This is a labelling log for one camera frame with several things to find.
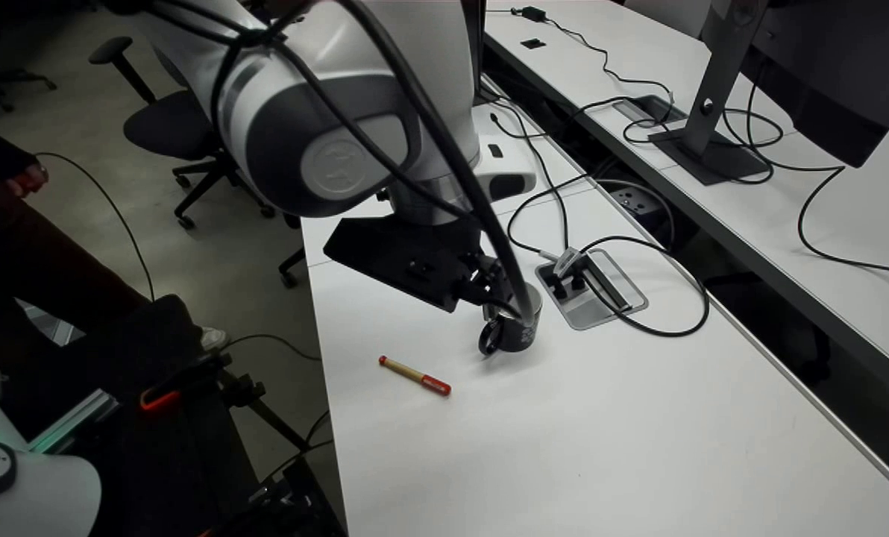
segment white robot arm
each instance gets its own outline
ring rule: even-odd
[[[245,177],[284,213],[339,214],[390,190],[395,219],[344,222],[326,247],[330,257],[445,311],[456,298],[486,305],[484,353],[532,347],[536,292],[472,174],[481,143],[463,0],[295,0],[275,32],[239,0],[107,5],[137,16]],[[499,263],[481,259],[481,229]],[[384,241],[368,247],[384,257],[350,253],[362,239]]]

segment red marker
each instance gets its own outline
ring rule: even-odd
[[[436,377],[427,377],[421,371],[411,371],[407,363],[390,362],[387,354],[378,359],[378,368],[395,371],[418,384],[424,384],[427,392],[436,392],[438,396],[450,396],[450,384],[438,381]]]

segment white table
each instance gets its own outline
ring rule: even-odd
[[[611,68],[626,77],[656,77],[677,96],[690,113],[711,52],[656,20],[647,20],[608,0],[533,0],[556,20],[584,32],[611,53]],[[600,53],[575,44],[550,23],[532,23],[506,13],[490,16],[490,40],[542,90],[574,107],[626,96],[653,93],[650,87],[620,87],[602,74]],[[529,52],[524,40],[542,40],[545,49]],[[747,107],[750,84],[741,81],[730,105]],[[770,101],[759,98],[762,113],[785,126],[787,141],[767,150],[775,162],[835,163],[824,150],[793,131],[790,119]],[[626,117],[608,107],[591,110],[591,131],[620,154],[638,177],[656,184],[738,259],[759,271],[772,290],[796,305],[812,323],[829,330],[872,371],[889,380],[889,274],[848,268],[818,259],[796,239],[796,214],[808,190],[824,180],[818,174],[778,174],[770,184],[712,184],[705,189],[682,166],[668,162],[656,146],[623,143]],[[863,171],[848,171],[812,210],[808,232],[815,244],[889,266],[889,137]]]
[[[556,180],[575,174],[541,146]],[[597,184],[565,196],[574,241],[642,235]],[[884,463],[724,311],[685,341],[620,323],[578,335],[542,295],[536,342],[481,359],[478,307],[447,317],[316,257],[330,229],[333,219],[301,226],[351,537],[889,537]],[[524,241],[557,251],[557,235],[553,199],[518,222]],[[650,298],[642,323],[682,328],[699,317],[668,259],[623,244],[608,253]],[[533,280],[541,259],[518,259]],[[436,374],[453,396],[398,380],[378,354]]]

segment floor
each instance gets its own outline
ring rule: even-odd
[[[316,353],[316,326],[305,266],[299,290],[287,290],[277,263],[299,244],[299,232],[281,219],[259,219],[259,210],[236,189],[217,184],[187,214],[198,229],[172,222],[181,189],[169,166],[181,162],[150,154],[122,137],[122,119],[143,101],[111,66],[89,66],[87,56],[111,35],[129,32],[122,17],[107,13],[71,13],[35,17],[14,26],[0,44],[0,66],[25,66],[56,81],[56,93],[40,84],[11,87],[14,110],[0,110],[0,134],[26,153],[63,153],[83,163],[111,190],[132,225],[150,263],[154,292],[180,295],[201,326],[223,328],[231,336],[281,335]],[[129,52],[150,87],[165,96],[169,77],[137,40]],[[69,163],[43,157],[50,184],[29,196],[43,214],[75,235],[92,257],[122,274],[135,290],[147,290],[129,239],[98,190]],[[265,402],[299,433],[326,413],[323,368],[295,359],[275,342],[245,342],[232,348],[236,371],[265,384]],[[293,456],[254,414],[236,414],[257,474],[268,474]],[[326,492],[338,502],[333,453],[310,456]]]

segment robotic arm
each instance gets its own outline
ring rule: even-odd
[[[395,219],[344,222],[326,253],[429,305],[484,305],[481,348],[529,348],[541,295],[472,166],[463,0],[295,0],[268,31],[236,0],[107,0],[181,71],[245,177],[284,213],[339,214],[387,189]],[[499,263],[481,253],[490,235]]]

